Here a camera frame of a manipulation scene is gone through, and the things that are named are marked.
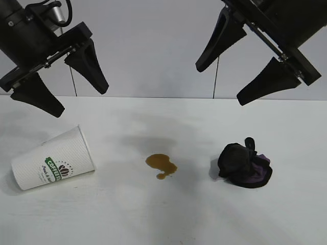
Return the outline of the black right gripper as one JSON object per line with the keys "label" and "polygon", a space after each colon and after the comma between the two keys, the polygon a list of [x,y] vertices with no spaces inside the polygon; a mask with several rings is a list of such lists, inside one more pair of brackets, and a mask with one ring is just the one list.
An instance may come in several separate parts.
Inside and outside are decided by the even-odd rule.
{"label": "black right gripper", "polygon": [[[221,10],[212,36],[195,63],[197,71],[205,71],[223,52],[245,37],[244,24],[282,61],[273,57],[237,94],[240,105],[294,89],[301,84],[297,77],[308,86],[321,77],[299,47],[326,27],[326,1],[225,1],[225,4],[227,7]],[[234,18],[234,13],[241,22]]]}

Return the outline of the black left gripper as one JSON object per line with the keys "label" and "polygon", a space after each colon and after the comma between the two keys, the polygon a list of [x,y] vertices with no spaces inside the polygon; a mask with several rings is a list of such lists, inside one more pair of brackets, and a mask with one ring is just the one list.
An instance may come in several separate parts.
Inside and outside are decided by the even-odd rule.
{"label": "black left gripper", "polygon": [[48,90],[37,73],[64,55],[65,64],[83,76],[100,94],[109,84],[100,68],[92,33],[84,22],[57,36],[55,30],[72,22],[61,14],[61,1],[41,1],[22,7],[18,1],[1,1],[1,51],[16,67],[1,78],[1,89],[13,89],[11,99],[37,107],[59,118],[64,106]]}

